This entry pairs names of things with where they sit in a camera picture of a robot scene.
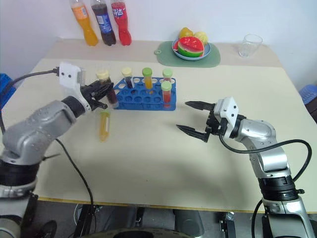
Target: blue test tube rack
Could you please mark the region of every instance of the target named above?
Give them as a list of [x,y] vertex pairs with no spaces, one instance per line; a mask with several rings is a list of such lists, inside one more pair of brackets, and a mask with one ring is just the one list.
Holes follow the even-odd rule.
[[172,78],[171,101],[163,102],[160,84],[163,78],[152,77],[152,89],[146,89],[144,77],[133,77],[134,88],[128,88],[124,79],[114,86],[119,106],[117,110],[174,111],[176,109],[176,80]]

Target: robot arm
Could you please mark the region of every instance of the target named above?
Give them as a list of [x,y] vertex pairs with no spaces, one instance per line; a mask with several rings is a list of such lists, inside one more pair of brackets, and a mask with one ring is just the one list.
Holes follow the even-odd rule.
[[67,97],[35,111],[3,135],[0,157],[0,237],[20,237],[20,225],[35,189],[36,174],[49,145],[63,135],[80,115],[103,109],[99,102],[113,83],[84,85],[84,71],[68,63],[59,67],[59,81]]
[[[177,125],[183,132],[208,141],[209,135],[234,138],[248,150],[256,150],[276,144],[274,127],[263,120],[249,120],[238,114],[232,97],[221,99],[217,104],[187,102],[186,105],[210,111],[205,133],[194,128]],[[250,161],[263,195],[262,201],[273,237],[314,238],[315,234],[303,201],[291,177],[287,157],[281,147],[260,153],[250,152]]]

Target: green placemat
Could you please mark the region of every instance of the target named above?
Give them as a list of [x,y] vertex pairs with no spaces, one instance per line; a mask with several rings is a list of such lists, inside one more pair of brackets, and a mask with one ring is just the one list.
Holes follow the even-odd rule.
[[154,54],[157,56],[159,63],[166,66],[210,68],[220,63],[220,53],[214,44],[209,44],[211,46],[210,54],[197,61],[188,61],[176,56],[172,49],[172,41],[161,43],[158,49],[154,51]]

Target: white cap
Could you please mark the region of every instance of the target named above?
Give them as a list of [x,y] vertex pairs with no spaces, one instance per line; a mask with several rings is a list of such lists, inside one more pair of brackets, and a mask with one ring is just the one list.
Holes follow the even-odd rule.
[[96,73],[96,76],[99,80],[106,80],[109,79],[109,70],[99,70]]
[[132,76],[132,69],[129,67],[123,68],[121,73],[124,77]]

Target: tabletop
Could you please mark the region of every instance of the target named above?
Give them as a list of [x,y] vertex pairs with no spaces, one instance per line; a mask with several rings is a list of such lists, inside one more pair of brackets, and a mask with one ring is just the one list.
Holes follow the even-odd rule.
[[[142,68],[151,67],[153,76],[160,77],[164,66],[152,55],[137,54],[137,48],[144,45],[136,42],[134,47],[117,46],[119,52],[126,50],[122,56],[115,55],[112,47],[99,46],[103,56],[82,42],[60,41],[33,71],[49,70],[67,61],[86,69],[86,84],[96,80],[95,72],[101,67],[110,70],[114,83],[121,80],[121,69],[127,66],[133,68],[134,76],[141,76]],[[145,48],[153,53],[157,45],[149,43]],[[235,60],[231,51],[234,45],[216,45],[221,53],[219,66],[172,68],[177,81],[175,111],[111,110],[109,138],[99,142],[100,110],[96,110],[78,118],[60,138],[90,185],[96,204],[253,211],[262,196],[248,155],[228,151],[217,136],[211,135],[204,143],[181,132],[176,124],[204,131],[208,116],[207,111],[186,106],[187,101],[215,103],[233,96],[240,114],[268,121],[275,127],[277,141],[304,139],[317,151],[316,123],[275,54],[263,47],[254,60]],[[5,106],[4,122],[10,126],[63,98],[55,75],[29,78]],[[233,140],[227,143],[244,149]],[[283,149],[294,176],[306,158],[306,148],[294,144]],[[41,163],[35,193],[41,200],[89,202],[80,177],[61,147],[53,142],[47,155],[55,153],[61,155]],[[312,213],[317,212],[316,166],[313,153],[309,167],[296,182],[297,188],[306,191],[302,198],[306,210]]]

